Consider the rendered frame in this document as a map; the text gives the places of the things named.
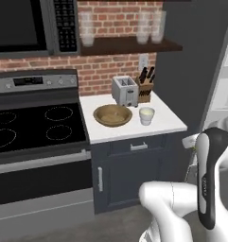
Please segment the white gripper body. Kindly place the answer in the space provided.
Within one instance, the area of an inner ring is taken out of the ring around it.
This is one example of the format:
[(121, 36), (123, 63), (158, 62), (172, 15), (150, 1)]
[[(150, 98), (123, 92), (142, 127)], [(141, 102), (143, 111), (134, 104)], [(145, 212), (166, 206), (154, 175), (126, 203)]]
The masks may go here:
[(185, 137), (182, 140), (184, 148), (194, 148), (197, 138), (198, 138), (197, 134), (193, 134), (188, 137)]

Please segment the white glass of lemonade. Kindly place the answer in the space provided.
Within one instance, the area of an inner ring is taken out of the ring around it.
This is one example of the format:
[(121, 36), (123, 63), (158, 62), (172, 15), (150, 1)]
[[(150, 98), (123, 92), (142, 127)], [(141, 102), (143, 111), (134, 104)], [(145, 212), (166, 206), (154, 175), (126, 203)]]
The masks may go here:
[(139, 110), (140, 122), (144, 126), (148, 126), (155, 114), (155, 110), (149, 107), (143, 107)]

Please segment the brown wooden bowl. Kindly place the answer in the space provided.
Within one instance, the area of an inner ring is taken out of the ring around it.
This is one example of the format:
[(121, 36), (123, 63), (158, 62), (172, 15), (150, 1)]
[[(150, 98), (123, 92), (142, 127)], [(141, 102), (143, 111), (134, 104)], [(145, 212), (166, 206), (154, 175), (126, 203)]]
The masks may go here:
[(95, 120), (105, 127), (120, 127), (132, 119), (132, 111), (125, 106), (108, 104), (96, 108), (93, 112)]

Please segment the clear drinking glass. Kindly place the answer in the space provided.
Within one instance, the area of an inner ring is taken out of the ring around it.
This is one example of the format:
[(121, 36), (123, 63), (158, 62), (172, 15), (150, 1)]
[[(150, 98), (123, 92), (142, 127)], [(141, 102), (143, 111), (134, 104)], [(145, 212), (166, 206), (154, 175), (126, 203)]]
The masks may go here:
[(91, 11), (82, 11), (79, 17), (82, 44), (86, 47), (93, 46), (95, 41), (93, 13)]
[(163, 10), (155, 10), (152, 13), (152, 25), (150, 37), (153, 43), (160, 43), (164, 39), (167, 13)]
[(138, 26), (137, 26), (136, 40), (139, 44), (146, 44), (148, 42), (149, 20), (150, 20), (149, 11), (141, 11), (138, 14)]

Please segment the wooden knife block with knives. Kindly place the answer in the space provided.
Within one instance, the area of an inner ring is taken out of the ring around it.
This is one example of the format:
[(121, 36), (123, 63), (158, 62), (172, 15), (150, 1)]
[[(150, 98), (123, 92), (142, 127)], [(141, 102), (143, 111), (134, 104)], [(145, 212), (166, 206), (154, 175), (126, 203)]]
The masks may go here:
[(153, 81), (155, 78), (154, 74), (154, 66), (151, 66), (150, 69), (144, 67), (140, 74), (138, 74), (135, 78), (135, 83), (139, 88), (139, 103), (147, 103), (150, 102), (150, 94), (153, 88)]

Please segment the dark grey drawer front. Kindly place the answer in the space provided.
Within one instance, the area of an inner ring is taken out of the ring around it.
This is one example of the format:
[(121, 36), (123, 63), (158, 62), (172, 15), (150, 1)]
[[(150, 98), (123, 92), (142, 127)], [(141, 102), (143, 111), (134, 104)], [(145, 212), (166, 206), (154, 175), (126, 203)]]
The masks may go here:
[(143, 142), (148, 144), (149, 148), (147, 148), (147, 150), (159, 149), (165, 146), (166, 140), (167, 140), (167, 136), (165, 134), (161, 134), (161, 135), (153, 135), (153, 136), (114, 141), (114, 142), (111, 142), (110, 152), (112, 155), (131, 153), (131, 152), (134, 152), (134, 151), (131, 151), (131, 144), (134, 146), (138, 146), (138, 145), (142, 145)]

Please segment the dark grey cupboard door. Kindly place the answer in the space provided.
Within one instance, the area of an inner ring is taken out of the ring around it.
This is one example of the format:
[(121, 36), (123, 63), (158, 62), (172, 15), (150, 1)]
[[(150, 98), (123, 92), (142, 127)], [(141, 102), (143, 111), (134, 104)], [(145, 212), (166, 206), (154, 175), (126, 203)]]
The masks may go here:
[[(102, 161), (92, 160), (95, 213), (105, 213), (139, 203), (139, 188), (143, 182), (158, 181), (165, 154), (140, 151), (114, 155)], [(103, 170), (103, 191), (98, 190), (98, 171)]]

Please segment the silver toaster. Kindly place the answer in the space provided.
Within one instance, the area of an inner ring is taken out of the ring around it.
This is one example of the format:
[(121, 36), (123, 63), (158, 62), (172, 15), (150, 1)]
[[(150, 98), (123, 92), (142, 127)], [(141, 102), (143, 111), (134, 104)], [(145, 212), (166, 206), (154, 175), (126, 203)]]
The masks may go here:
[(116, 76), (112, 78), (112, 97), (118, 105), (137, 107), (138, 95), (138, 85), (130, 76)]

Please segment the grey stove with black hob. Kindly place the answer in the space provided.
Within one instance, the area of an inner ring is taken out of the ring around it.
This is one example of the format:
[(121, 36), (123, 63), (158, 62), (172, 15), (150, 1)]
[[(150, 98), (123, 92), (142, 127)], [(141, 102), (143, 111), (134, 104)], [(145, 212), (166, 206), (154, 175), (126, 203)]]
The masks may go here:
[[(74, 69), (0, 73), (0, 164), (90, 151)], [(0, 242), (95, 216), (92, 162), (0, 174)]]

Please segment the black and grey microwave oven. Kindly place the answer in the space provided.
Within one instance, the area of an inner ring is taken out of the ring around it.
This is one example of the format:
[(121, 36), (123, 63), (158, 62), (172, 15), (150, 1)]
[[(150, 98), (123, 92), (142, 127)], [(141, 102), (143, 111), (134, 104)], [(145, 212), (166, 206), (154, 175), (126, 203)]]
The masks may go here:
[(77, 0), (0, 0), (0, 59), (79, 52)]

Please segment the white wall socket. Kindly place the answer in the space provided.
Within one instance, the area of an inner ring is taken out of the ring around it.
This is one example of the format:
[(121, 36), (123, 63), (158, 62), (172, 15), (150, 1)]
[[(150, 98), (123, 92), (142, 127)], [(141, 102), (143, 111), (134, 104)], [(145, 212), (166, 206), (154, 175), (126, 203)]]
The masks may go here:
[(138, 70), (142, 71), (144, 67), (147, 67), (149, 64), (149, 54), (140, 54), (138, 62)]

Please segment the dark wooden wall shelf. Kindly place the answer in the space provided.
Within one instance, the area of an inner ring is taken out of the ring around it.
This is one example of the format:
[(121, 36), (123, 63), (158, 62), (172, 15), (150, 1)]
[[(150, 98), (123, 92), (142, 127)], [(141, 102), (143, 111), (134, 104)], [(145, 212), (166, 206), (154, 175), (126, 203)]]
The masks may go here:
[(166, 39), (163, 39), (160, 43), (148, 41), (145, 44), (139, 44), (135, 36), (100, 37), (95, 38), (92, 46), (80, 45), (80, 54), (82, 56), (142, 54), (182, 50), (181, 45)]

